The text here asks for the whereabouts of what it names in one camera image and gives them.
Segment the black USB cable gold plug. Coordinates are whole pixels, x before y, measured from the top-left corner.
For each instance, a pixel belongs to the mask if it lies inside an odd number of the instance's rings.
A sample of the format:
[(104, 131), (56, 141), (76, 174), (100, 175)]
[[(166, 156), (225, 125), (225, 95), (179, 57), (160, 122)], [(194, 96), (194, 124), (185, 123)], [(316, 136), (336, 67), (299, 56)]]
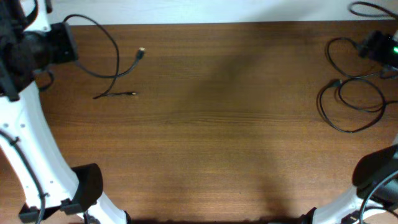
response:
[(98, 73), (92, 72), (92, 71), (88, 70), (86, 67), (84, 67), (79, 61), (76, 61), (75, 65), (78, 68), (82, 69), (87, 74), (89, 74), (95, 78), (112, 79), (112, 82), (109, 85), (108, 89), (105, 90), (103, 93), (101, 93), (97, 96), (94, 96), (93, 97), (94, 100), (97, 100), (102, 97), (110, 97), (110, 96), (136, 96), (136, 92), (134, 92), (134, 91), (111, 93), (111, 90), (112, 90), (114, 84), (116, 83), (116, 80), (118, 78), (121, 78), (121, 77), (131, 73), (136, 68), (136, 66), (139, 64), (139, 62), (144, 58), (145, 54), (146, 54), (146, 49), (144, 47), (139, 47), (139, 49), (136, 52), (136, 55), (135, 55), (132, 65), (126, 71), (119, 73), (119, 59), (120, 58), (119, 58), (119, 52), (116, 52), (116, 71), (115, 71), (114, 75), (100, 75)]

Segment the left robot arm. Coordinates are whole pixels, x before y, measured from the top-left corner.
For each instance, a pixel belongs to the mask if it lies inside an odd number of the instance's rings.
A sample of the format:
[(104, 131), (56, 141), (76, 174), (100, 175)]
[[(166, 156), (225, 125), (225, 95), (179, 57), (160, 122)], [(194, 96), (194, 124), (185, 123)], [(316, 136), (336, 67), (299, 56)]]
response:
[(40, 223), (61, 211), (85, 223), (130, 223), (103, 190), (97, 164), (70, 167), (45, 119), (35, 74), (78, 60), (66, 22), (50, 24), (50, 1), (1, 2), (1, 149), (22, 185), (22, 223)]

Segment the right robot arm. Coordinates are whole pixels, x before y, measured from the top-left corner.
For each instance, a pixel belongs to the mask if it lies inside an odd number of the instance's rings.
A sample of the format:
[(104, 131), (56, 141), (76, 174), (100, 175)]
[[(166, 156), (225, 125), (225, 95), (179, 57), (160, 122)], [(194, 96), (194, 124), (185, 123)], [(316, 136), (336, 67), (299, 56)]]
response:
[[(375, 30), (362, 42), (350, 39), (349, 43), (358, 51), (361, 58), (368, 58), (382, 65), (382, 70), (375, 74), (386, 79), (386, 72), (397, 71), (397, 37)], [(345, 85), (362, 82), (373, 88), (379, 95), (380, 102), (368, 108), (348, 103), (341, 92)], [(333, 80), (325, 85), (317, 96), (317, 108), (324, 121), (331, 126), (335, 124), (328, 118), (323, 108), (323, 95), (335, 88), (339, 100), (347, 107), (365, 113), (377, 113), (377, 117), (358, 131), (374, 126), (384, 115), (386, 107), (391, 104), (382, 91), (367, 79), (367, 75), (347, 75), (346, 80)], [(314, 207), (301, 215), (297, 223), (364, 223), (373, 215), (390, 213), (396, 216), (397, 209), (397, 145), (364, 156), (356, 165), (352, 176), (352, 186), (328, 205)]]

